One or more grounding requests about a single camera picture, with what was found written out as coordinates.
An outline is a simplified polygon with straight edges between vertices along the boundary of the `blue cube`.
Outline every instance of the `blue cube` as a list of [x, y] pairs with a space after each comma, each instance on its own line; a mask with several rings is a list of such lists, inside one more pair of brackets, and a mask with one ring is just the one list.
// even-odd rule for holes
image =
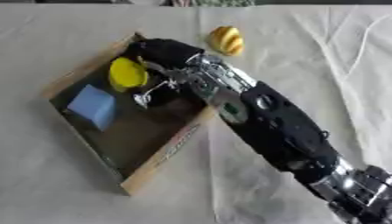
[[115, 97], [91, 85], [86, 85], [67, 108], [88, 119], [97, 129], [104, 131], [115, 117]]

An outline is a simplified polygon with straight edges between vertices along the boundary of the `white tablecloth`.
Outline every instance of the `white tablecloth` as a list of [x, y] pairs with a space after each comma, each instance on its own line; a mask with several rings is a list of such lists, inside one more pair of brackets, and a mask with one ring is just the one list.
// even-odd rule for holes
[[322, 201], [255, 157], [218, 119], [139, 194], [116, 194], [39, 91], [134, 31], [205, 46], [213, 28], [235, 25], [246, 50], [228, 61], [297, 103], [350, 162], [392, 171], [390, 12], [384, 5], [0, 5], [1, 222], [338, 223]]

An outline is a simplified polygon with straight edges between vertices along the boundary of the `yellow cup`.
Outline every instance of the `yellow cup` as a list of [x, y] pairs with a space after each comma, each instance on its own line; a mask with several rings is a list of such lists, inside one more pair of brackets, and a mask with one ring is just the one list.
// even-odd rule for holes
[[115, 59], [110, 66], [108, 80], [117, 92], [123, 93], [128, 88], [141, 87], [148, 79], [145, 68], [130, 59]]

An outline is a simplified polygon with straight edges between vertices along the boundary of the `black robot arm segment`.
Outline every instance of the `black robot arm segment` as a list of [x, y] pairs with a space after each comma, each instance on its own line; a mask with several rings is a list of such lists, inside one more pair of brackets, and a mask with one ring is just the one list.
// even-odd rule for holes
[[174, 87], [190, 88], [255, 152], [291, 172], [344, 222], [392, 224], [392, 176], [372, 165], [352, 167], [329, 144], [328, 132], [266, 83], [170, 39], [143, 39], [124, 55], [140, 56]]

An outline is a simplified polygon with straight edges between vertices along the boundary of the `yellow object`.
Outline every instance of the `yellow object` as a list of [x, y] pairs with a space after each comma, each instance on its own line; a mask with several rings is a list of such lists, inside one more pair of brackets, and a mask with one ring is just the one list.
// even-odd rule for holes
[[228, 56], [239, 55], [244, 48], [240, 31], [233, 26], [216, 28], [208, 35], [207, 42], [215, 51]]
[[148, 79], [145, 68], [130, 59], [115, 59], [110, 66], [109, 82], [115, 91], [123, 93], [128, 88], [141, 87]]

